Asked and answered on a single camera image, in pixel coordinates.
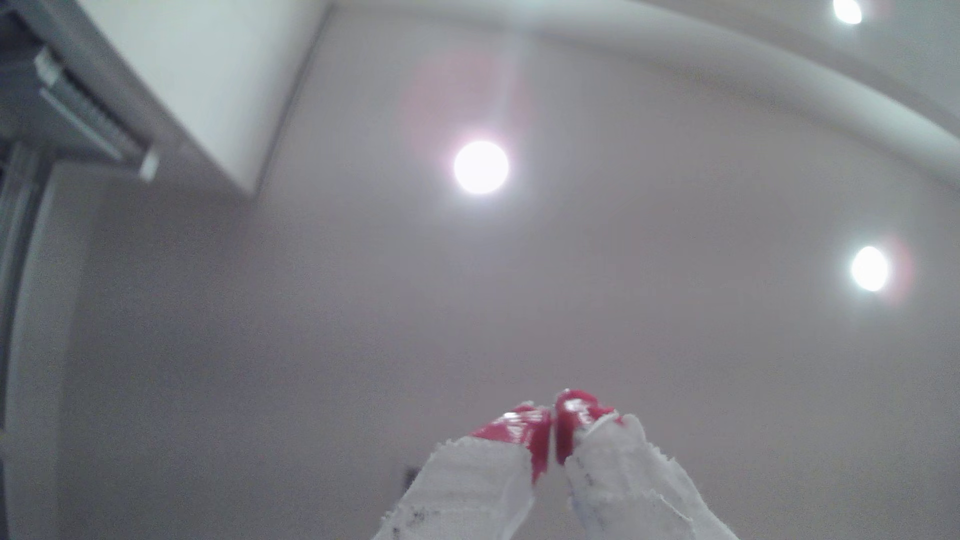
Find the white ceiling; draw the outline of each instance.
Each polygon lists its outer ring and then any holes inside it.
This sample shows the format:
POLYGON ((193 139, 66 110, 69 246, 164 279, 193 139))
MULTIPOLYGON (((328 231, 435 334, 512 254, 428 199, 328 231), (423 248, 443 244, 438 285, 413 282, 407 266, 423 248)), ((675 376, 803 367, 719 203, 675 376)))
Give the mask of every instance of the white ceiling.
MULTIPOLYGON (((435 443, 575 385, 744 540, 957 538, 956 189, 697 73, 338 10, 255 202, 109 190, 61 537, 369 537, 435 443), (514 166, 486 198, 450 179, 477 126, 514 166)), ((564 499, 554 468, 518 538, 581 537, 564 499)))
POLYGON ((960 183, 960 6, 861 3, 867 18, 851 27, 827 0, 343 2, 544 33, 688 70, 960 183))

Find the ceiling light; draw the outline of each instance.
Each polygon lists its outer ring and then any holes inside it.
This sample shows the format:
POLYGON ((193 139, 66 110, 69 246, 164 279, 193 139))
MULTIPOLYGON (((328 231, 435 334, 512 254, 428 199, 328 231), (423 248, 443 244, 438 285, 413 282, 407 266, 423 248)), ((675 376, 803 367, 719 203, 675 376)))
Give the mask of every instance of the ceiling light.
POLYGON ((883 288, 890 278, 890 262, 879 249, 868 246, 853 258, 850 273, 856 284, 876 292, 883 288))
POLYGON ((499 146, 486 140, 471 142, 457 153, 453 176, 470 193, 490 193, 507 181, 510 164, 499 146))
POLYGON ((847 24, 860 24, 863 20, 863 11, 856 0, 833 0, 833 12, 847 24))

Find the white wall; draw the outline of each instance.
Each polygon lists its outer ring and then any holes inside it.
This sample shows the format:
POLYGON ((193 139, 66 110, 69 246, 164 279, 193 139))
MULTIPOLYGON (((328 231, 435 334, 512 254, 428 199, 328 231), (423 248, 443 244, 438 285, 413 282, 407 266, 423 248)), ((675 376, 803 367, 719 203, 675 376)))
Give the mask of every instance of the white wall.
POLYGON ((327 2, 79 3, 156 99, 253 193, 327 2))
POLYGON ((57 538, 60 405, 87 243, 106 182, 55 168, 24 261, 11 335, 4 489, 11 538, 57 538))
MULTIPOLYGON (((578 385, 744 539, 955 539, 960 196, 705 83, 338 12, 255 203, 110 190, 61 537, 369 537, 436 442, 578 385), (449 142, 490 118, 515 173, 470 198, 449 142), (847 264, 891 234, 916 279, 885 302, 847 264)), ((519 538, 581 537, 540 492, 519 538)))

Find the ceiling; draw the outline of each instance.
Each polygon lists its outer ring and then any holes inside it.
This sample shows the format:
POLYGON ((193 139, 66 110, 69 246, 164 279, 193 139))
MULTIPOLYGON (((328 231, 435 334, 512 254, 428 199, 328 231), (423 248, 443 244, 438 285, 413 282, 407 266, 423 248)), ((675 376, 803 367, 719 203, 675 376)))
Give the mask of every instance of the ceiling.
MULTIPOLYGON (((339 5, 254 201, 116 183, 50 233, 60 537, 370 537, 436 443, 580 386, 743 540, 957 538, 950 117, 707 3, 480 4, 339 5)), ((562 471, 538 496, 517 540, 582 537, 562 471)))
POLYGON ((707 77, 863 136, 960 183, 960 8, 826 0, 347 0, 576 40, 707 77))

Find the recessed ceiling light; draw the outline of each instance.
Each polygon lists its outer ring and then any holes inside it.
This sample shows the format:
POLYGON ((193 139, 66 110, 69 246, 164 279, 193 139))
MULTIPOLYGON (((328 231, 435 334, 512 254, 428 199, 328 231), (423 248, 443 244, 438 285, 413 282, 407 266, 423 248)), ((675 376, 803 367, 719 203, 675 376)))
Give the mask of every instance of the recessed ceiling light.
POLYGON ((466 191, 482 195, 507 181, 510 163, 502 148, 487 140, 471 142, 457 153, 453 176, 466 191))
POLYGON ((856 0, 833 0, 833 12, 847 24, 860 24, 863 20, 863 11, 856 0))
POLYGON ((890 278, 890 262, 879 249, 868 246, 853 258, 850 273, 856 284, 871 292, 877 292, 890 278))

